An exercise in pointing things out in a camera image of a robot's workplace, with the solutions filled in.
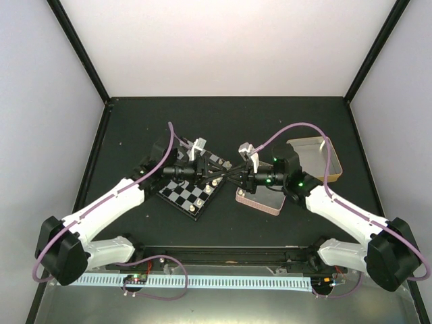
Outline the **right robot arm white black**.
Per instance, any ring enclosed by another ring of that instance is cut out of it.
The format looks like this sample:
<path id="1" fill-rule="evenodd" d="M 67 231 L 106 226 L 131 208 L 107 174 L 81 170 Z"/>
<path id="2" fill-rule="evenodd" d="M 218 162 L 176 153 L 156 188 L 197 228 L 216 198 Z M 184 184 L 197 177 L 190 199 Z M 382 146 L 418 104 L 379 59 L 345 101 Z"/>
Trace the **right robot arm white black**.
<path id="1" fill-rule="evenodd" d="M 259 186 L 279 186 L 292 203 L 324 217 L 356 240 L 325 240 L 306 256 L 311 270 L 322 272 L 334 265 L 351 268 L 394 292 L 420 267 L 418 246 L 403 219 L 388 220 L 368 213 L 331 191 L 320 179 L 302 170 L 291 144 L 273 147 L 270 165 L 260 165 L 258 153 L 248 142 L 241 144 L 238 152 L 244 164 L 230 180 L 237 181 L 243 191 L 255 193 Z"/>

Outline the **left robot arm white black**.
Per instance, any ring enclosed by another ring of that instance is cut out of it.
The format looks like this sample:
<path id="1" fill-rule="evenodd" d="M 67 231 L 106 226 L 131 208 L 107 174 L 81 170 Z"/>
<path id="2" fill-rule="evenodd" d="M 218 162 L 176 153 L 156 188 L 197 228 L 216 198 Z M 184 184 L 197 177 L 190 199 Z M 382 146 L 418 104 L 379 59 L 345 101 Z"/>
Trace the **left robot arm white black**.
<path id="1" fill-rule="evenodd" d="M 155 143 L 151 154 L 99 199 L 63 219 L 51 216 L 43 222 L 35 257 L 59 284 L 72 284 L 84 272 L 112 263 L 140 268 L 145 253 L 131 238 L 94 238 L 124 213 L 155 195 L 193 220 L 198 219 L 225 182 L 222 177 L 208 182 L 204 179 L 232 167 L 229 161 L 203 148 L 177 146 L 155 171 L 165 152 L 162 143 Z"/>

